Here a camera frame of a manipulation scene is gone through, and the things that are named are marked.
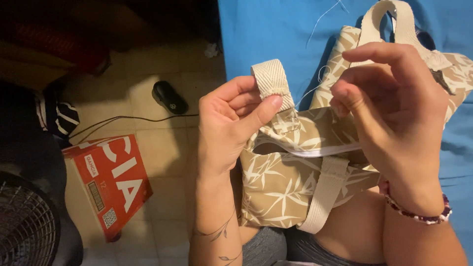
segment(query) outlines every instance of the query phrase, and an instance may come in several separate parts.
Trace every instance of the fan grille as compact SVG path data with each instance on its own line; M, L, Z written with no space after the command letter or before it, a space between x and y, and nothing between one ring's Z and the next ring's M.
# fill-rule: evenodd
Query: fan grille
M39 188L8 175L0 178L0 266L50 266L59 242L56 209Z

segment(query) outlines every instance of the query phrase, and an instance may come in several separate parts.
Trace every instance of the right hand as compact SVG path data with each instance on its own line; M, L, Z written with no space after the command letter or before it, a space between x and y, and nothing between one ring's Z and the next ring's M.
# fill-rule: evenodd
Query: right hand
M447 93L411 45L368 43L342 56L375 64L345 70L331 87L331 105L342 117L353 114L363 152L389 180L391 196L418 215L439 215Z

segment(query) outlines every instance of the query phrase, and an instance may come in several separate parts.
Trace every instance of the cable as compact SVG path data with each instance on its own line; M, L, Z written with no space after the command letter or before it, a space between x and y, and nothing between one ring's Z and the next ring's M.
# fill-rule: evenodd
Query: cable
M86 138L88 138L92 133L94 133L95 131L97 131L99 128L115 121L115 120L118 120L118 119L121 119L121 118L131 118L131 119L141 119L141 120L145 120L145 121L150 121L150 122L161 122L161 121L165 121L167 119L171 119L171 118L174 118L174 117L189 117L189 116L198 116L199 114L195 114L195 115L172 115L170 117L166 117L166 118L163 118L163 119L159 119L159 120L153 120L153 119L148 119L148 118L144 118L144 117L137 117L137 116L126 116L126 115L119 115L119 116L114 116L114 117L110 117L108 119L105 119L105 120L102 120L100 122L97 122L89 127L87 127L86 129L83 129L77 133L75 133L74 135L70 136L69 139L72 139L73 137L76 137L77 135L81 134L81 133L84 133L85 131L91 129L92 127L96 126L96 125L99 125L99 124L102 124L102 123L105 123L103 125L101 125L100 127L94 129L91 133L89 133L84 139L82 139L80 142L82 142L83 140L85 140Z

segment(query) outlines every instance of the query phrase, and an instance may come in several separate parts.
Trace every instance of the tattoo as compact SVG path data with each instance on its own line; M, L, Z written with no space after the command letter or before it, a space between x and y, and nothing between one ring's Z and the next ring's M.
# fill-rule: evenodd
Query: tattoo
M206 233L203 233L203 232L199 231L197 228L194 228L194 232L193 232L194 236L206 237L206 236L211 236L211 235L215 234L215 236L211 240L211 242L212 242L212 241L216 240L217 238L219 238L220 235L222 235L222 232L223 232L223 236L225 238L227 238L227 226L228 226L228 223L230 222L230 220L232 219L232 217L235 213L236 213L236 209L235 209L235 206L233 206L232 216L230 216L230 218L222 226L220 226L217 230L215 230L214 232L212 232L210 234L206 234Z
M234 261L241 255L242 252L243 252L243 251L240 251L240 254L238 254L238 256L236 256L235 258L228 258L228 257L219 257L219 258L220 258L221 260L223 260L223 261L226 261L226 262L229 261L228 264L225 264L225 266L228 266L228 265L230 265L232 262L234 262Z

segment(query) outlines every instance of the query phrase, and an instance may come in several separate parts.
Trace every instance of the blue bedsheet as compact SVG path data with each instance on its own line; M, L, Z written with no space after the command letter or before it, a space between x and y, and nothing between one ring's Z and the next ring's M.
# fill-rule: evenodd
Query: blue bedsheet
M297 103L318 85L319 69L325 65L340 28L359 26L362 16L376 0L342 0L323 16L310 43L307 40L317 19L337 0L219 0L220 23L227 79L248 75L250 66L281 60L289 88ZM416 25L430 33L437 49L462 53L473 59L473 1L407 0ZM384 39L391 22L382 21ZM299 110L308 108L312 94ZM473 261L473 93L447 123L440 152L440 179L453 207L451 223L470 261Z

